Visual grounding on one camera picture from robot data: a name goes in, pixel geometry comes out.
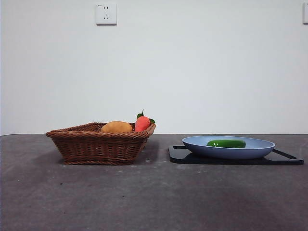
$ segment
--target brown wicker basket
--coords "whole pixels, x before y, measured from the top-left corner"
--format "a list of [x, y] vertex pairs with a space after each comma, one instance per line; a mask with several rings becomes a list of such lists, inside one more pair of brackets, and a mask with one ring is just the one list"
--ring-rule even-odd
[[141, 132], [103, 133], [106, 123], [88, 123], [46, 133], [67, 165], [129, 165], [143, 150], [155, 124]]

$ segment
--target red strawberry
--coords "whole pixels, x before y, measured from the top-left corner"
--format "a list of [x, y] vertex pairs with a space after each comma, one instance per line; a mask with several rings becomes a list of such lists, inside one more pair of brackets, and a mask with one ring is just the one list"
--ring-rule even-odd
[[151, 123], [154, 124], [155, 121], [153, 119], [149, 119], [148, 117], [144, 116], [142, 110], [142, 112], [137, 115], [135, 131], [144, 131], [150, 126]]
[[135, 131], [144, 131], [150, 126], [150, 119], [146, 116], [140, 116], [135, 124]]

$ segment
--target black serving board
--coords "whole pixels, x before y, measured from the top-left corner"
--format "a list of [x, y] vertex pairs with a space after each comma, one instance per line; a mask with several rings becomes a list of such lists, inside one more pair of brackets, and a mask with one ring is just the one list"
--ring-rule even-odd
[[193, 154], [185, 146], [169, 146], [170, 161], [177, 164], [200, 165], [302, 165], [304, 159], [300, 155], [287, 154], [273, 149], [263, 158], [250, 160], [229, 160], [204, 157]]

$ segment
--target toy fruit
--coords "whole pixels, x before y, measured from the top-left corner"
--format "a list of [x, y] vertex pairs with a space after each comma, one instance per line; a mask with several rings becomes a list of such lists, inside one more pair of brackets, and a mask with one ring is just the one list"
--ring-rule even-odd
[[246, 142], [243, 140], [213, 140], [207, 143], [207, 146], [220, 148], [244, 148]]
[[142, 110], [142, 112], [137, 115], [135, 131], [144, 131], [150, 126], [150, 124], [154, 124], [154, 123], [155, 121], [153, 119], [149, 119], [148, 117], [144, 116], [143, 110]]
[[101, 132], [122, 133], [131, 131], [133, 131], [132, 126], [122, 121], [112, 121], [101, 128]]

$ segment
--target light blue oval plate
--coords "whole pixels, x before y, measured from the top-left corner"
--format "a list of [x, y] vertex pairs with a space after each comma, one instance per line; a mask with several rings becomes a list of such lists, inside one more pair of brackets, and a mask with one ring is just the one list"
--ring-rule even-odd
[[[212, 140], [243, 140], [246, 142], [246, 147], [221, 148], [207, 146], [207, 143]], [[275, 144], [270, 141], [239, 136], [191, 136], [184, 138], [182, 141], [193, 154], [232, 160], [262, 158], [275, 147]]]

